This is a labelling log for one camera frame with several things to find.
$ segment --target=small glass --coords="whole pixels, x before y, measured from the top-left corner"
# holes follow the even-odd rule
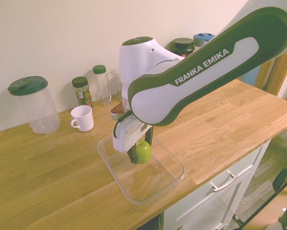
[[[111,71],[111,76],[113,77],[115,88],[117,90],[116,100],[122,101],[121,90],[122,90],[122,82],[120,79],[119,69],[113,69]]]

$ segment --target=cabinet drawer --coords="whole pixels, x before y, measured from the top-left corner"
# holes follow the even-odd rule
[[[246,171],[230,186],[215,193],[211,192],[210,195],[197,206],[194,206],[181,215],[177,215],[175,218],[173,218],[173,216],[177,214],[177,211],[182,210],[181,206],[175,204],[165,210],[164,230],[177,230],[180,226],[182,226],[184,230],[212,230],[219,225],[224,226],[226,224],[224,221],[227,220],[226,215],[232,209],[233,200],[236,196],[240,196],[242,192],[241,189],[246,183],[250,173],[250,170]]]
[[[234,180],[238,180],[242,174],[249,172],[252,167],[261,160],[260,153],[265,151],[265,145],[259,147],[245,158],[241,159],[228,170],[220,173],[218,176],[202,185],[187,197],[181,199],[173,206],[165,210],[165,230],[177,229],[175,228],[176,221],[186,216],[188,213],[199,209],[203,204],[209,202],[217,195],[217,188],[219,191],[229,186]]]

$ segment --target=wooden floor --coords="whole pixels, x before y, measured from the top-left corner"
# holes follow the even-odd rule
[[[251,216],[275,192],[272,183],[284,168],[287,168],[287,130],[272,139],[235,212],[242,221]],[[238,227],[237,222],[232,220],[226,230]]]

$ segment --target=green lid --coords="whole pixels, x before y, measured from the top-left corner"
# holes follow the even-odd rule
[[[22,96],[38,92],[47,87],[48,81],[40,76],[21,78],[11,83],[8,91],[12,95]]]
[[[72,80],[72,85],[75,88],[81,88],[88,85],[88,81],[86,77],[77,77]]]
[[[190,38],[176,38],[173,40],[173,43],[178,47],[189,47],[193,46],[193,39]]]
[[[95,74],[101,74],[106,72],[106,68],[103,65],[97,65],[92,68]]]

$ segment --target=jar label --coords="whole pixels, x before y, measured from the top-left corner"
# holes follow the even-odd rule
[[[89,89],[84,92],[77,92],[76,97],[79,105],[92,105]]]
[[[79,98],[84,98],[83,93],[82,92],[78,92],[78,97]]]

